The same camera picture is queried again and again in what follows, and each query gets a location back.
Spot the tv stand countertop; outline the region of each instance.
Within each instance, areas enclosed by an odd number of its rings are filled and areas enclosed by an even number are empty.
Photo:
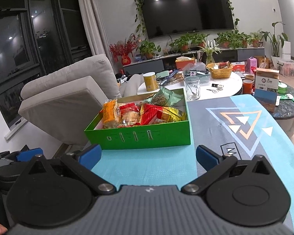
[[[241,49],[264,49],[264,48],[237,48],[236,50],[241,50]],[[220,48],[221,51],[230,51],[230,50],[233,50],[232,48]],[[132,65],[136,65],[136,64],[141,64],[141,63],[145,63],[145,62],[151,62],[151,61],[156,61],[156,60],[163,60],[163,59],[167,59],[167,58],[172,58],[172,57],[180,57],[180,56],[183,56],[183,55],[189,55],[189,54],[196,54],[198,50],[194,50],[194,51],[189,51],[189,52],[186,52],[186,53],[175,53],[175,54],[170,54],[170,55],[162,55],[162,56],[157,56],[157,57],[154,57],[152,59],[146,59],[146,60],[142,60],[140,62],[131,62],[130,64],[128,65],[124,65],[123,67],[129,67],[129,66],[132,66]]]

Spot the sofa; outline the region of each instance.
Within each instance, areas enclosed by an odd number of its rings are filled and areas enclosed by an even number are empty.
[[[27,83],[18,113],[65,144],[84,145],[105,101],[136,95],[142,83],[135,74],[119,87],[108,58],[95,55]]]

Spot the green box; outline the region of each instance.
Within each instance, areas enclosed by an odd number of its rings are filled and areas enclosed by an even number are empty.
[[[183,94],[183,89],[174,90]],[[130,96],[118,99],[120,103],[139,102],[150,94]],[[181,122],[144,125],[115,129],[97,129],[102,124],[103,114],[99,113],[85,129],[85,134],[92,144],[99,144],[101,149],[136,149],[172,147],[191,144],[190,125],[184,99],[174,107],[186,112],[186,120]]]

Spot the blue tablecloth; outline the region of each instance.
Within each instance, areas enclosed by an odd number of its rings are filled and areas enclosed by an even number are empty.
[[[188,102],[191,145],[159,149],[103,150],[92,169],[117,186],[168,185],[179,188],[202,175],[196,162],[199,144],[238,159],[265,155],[291,195],[285,225],[294,229],[294,145],[272,116],[251,95]]]

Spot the tape roll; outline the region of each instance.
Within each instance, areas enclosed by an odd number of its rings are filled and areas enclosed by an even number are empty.
[[[284,83],[282,83],[282,82],[279,82],[279,85],[278,85],[278,93],[279,93],[279,94],[284,94],[284,95],[285,95],[287,89],[288,89],[287,84],[284,84]]]

